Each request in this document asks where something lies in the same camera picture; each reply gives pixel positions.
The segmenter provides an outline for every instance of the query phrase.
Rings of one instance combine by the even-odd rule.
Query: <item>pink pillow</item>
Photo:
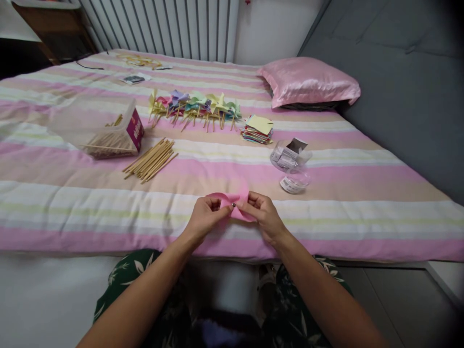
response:
[[[259,68],[258,74],[271,85],[272,107],[293,103],[349,100],[361,96],[358,81],[320,60],[309,57],[286,58]]]

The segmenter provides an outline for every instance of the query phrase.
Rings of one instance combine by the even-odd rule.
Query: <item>radiator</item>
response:
[[[105,51],[125,48],[232,62],[239,0],[68,0],[80,4]]]

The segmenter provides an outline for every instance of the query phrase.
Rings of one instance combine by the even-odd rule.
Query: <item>hand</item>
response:
[[[228,217],[232,212],[231,205],[222,208],[220,206],[221,200],[218,198],[201,197],[197,199],[190,220],[182,234],[193,237],[198,245],[203,243],[204,238],[211,232],[214,225],[221,219]]]
[[[258,221],[262,237],[273,247],[290,234],[269,197],[250,191],[248,202],[237,203],[237,207]]]

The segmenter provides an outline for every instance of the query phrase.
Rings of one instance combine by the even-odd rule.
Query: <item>person's left hand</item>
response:
[[[201,244],[214,225],[231,214],[233,209],[231,205],[222,208],[220,206],[221,200],[218,198],[201,197],[197,199],[190,221],[182,234],[194,237]]]

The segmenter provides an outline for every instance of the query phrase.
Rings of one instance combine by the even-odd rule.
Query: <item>lap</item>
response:
[[[97,301],[94,322],[116,298],[141,275],[161,253],[143,249],[126,255],[108,276],[108,288]],[[324,257],[315,259],[348,292],[348,285],[333,262]],[[270,347],[330,347],[311,316],[284,265],[276,274],[274,308],[262,326],[264,340]],[[179,282],[153,324],[142,347],[183,347],[188,345],[191,319]]]

